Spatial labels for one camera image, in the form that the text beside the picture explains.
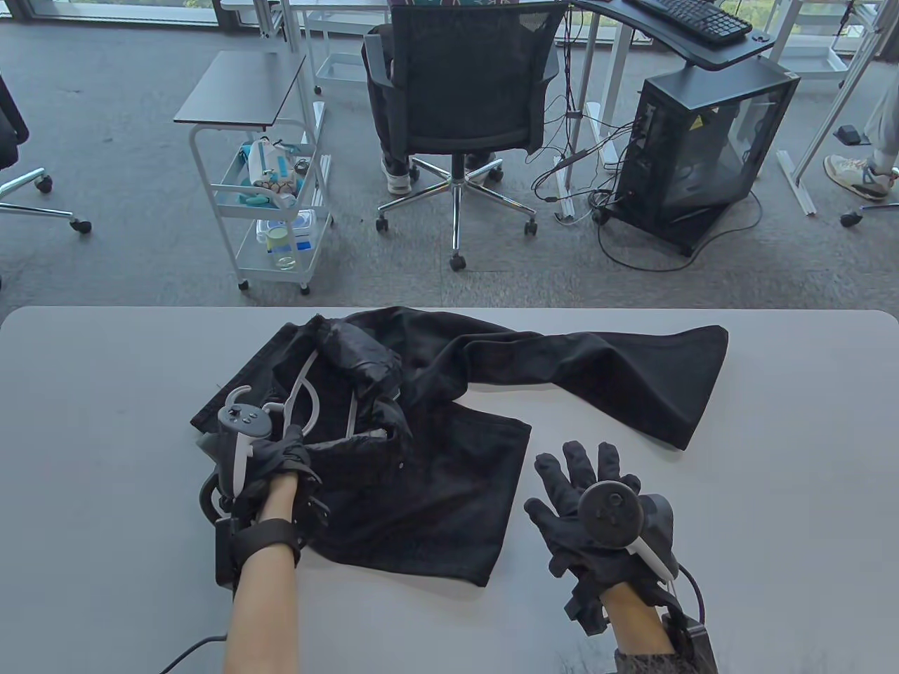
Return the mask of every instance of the black tabletop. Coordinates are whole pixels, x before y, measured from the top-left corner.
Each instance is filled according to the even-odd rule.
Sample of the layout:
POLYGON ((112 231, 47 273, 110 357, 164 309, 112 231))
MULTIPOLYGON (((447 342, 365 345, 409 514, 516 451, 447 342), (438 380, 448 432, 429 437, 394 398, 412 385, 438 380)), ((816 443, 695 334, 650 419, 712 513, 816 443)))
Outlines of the black tabletop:
POLYGON ((303 58, 289 52, 220 51, 174 116, 182 124, 270 127, 303 58))
POLYGON ((653 40, 667 45, 688 63, 704 70, 723 70, 765 49, 774 46, 774 39, 766 32, 752 31, 739 42, 725 47, 712 47, 698 41, 686 31, 668 23, 664 19, 646 12, 625 0, 571 0, 575 7, 587 12, 595 12, 620 21, 644 32, 653 40))

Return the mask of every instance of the pc case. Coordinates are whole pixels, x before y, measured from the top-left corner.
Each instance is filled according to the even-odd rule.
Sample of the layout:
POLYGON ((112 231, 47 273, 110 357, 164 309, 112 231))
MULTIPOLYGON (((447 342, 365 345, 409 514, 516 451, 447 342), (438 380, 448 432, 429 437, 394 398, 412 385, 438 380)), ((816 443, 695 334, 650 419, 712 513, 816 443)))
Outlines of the pc case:
POLYGON ((798 84, 762 57, 648 78, 614 198, 594 219, 615 217, 692 255, 748 196, 798 84))

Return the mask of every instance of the keyboard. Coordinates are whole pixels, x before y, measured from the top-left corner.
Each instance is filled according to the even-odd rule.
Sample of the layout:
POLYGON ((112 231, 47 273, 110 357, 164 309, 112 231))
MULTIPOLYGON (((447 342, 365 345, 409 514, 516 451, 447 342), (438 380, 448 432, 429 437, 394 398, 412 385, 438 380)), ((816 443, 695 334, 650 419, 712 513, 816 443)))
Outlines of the keyboard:
POLYGON ((752 24, 738 19, 707 0, 626 0, 668 23, 719 47, 739 41, 752 24))

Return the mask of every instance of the human hand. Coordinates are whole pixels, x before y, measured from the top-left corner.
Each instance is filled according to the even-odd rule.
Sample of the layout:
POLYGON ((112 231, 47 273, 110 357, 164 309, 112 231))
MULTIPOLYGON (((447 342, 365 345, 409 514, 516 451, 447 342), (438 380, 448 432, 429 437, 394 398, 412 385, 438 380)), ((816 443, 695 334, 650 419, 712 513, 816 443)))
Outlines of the human hand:
MULTIPOLYGON (((632 474, 621 476, 618 450, 607 442, 599 445, 596 474, 580 442, 566 442, 562 451, 569 477, 565 477, 558 460, 551 454, 540 454, 534 462, 555 512, 539 499, 528 499, 524 504, 552 554, 549 570, 557 578, 571 571, 581 582, 589 582, 598 596, 626 582, 646 604, 656 604, 654 589, 659 581, 656 574, 637 555, 601 547, 578 518, 581 495, 592 484, 613 480, 639 494, 639 479, 632 474)), ((648 497, 639 499, 647 508, 653 507, 648 497)), ((666 566, 676 568, 670 541, 667 549, 655 551, 666 566)))

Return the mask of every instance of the gray carpet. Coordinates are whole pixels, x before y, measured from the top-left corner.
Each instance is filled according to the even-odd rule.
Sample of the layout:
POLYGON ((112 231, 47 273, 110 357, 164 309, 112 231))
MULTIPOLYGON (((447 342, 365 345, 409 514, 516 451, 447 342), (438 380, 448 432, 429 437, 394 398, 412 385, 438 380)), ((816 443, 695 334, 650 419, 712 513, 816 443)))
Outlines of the gray carpet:
MULTIPOLYGON (((387 193, 368 99, 362 86, 334 85, 324 92, 324 142, 334 156, 337 226, 312 294, 262 282, 242 294, 200 189, 188 129, 173 124, 172 116, 219 49, 270 47, 282 45, 202 31, 0 23, 0 67, 32 133, 21 162, 0 177, 44 165, 55 179, 53 193, 42 197, 28 188, 18 200, 71 208, 94 223, 93 234, 79 238, 65 222, 2 217, 0 318, 25 305, 880 308, 899 315, 895 214, 866 217, 852 230, 839 225, 840 213, 860 200, 823 174, 823 156, 842 149, 833 138, 806 174, 818 217, 802 214, 772 153, 755 188, 764 206, 760 225, 711 244, 688 270, 671 274, 626 270, 606 260, 589 218, 560 226, 554 207, 530 193, 533 177, 549 165, 548 153, 529 165, 523 152, 505 153, 501 190, 539 204, 539 235, 525 238, 522 217, 472 199, 463 207, 468 268, 454 273, 448 196, 396 211, 389 235, 376 234, 373 209, 387 193)), ((599 100, 608 55, 597 55, 593 100, 599 100)), ((575 77, 580 58, 575 52, 575 77)), ((618 121, 633 118, 645 77, 681 63, 668 54, 633 53, 618 121)), ((841 123, 864 124, 878 86, 891 79, 889 70, 879 64, 868 70, 841 123)), ((563 88, 559 77, 549 98, 563 88)), ((775 147, 798 159, 835 92, 834 84, 802 83, 775 147)), ((206 139, 213 173, 224 169, 236 140, 228 134, 206 139)), ((588 185, 595 169, 581 162, 575 182, 588 185)), ((585 209, 583 200, 578 208, 585 209)), ((720 227, 745 226, 756 214, 747 200, 720 227)), ((237 239, 243 225, 233 225, 237 239)), ((628 262, 665 267, 683 261, 620 223, 610 223, 604 240, 628 262)))

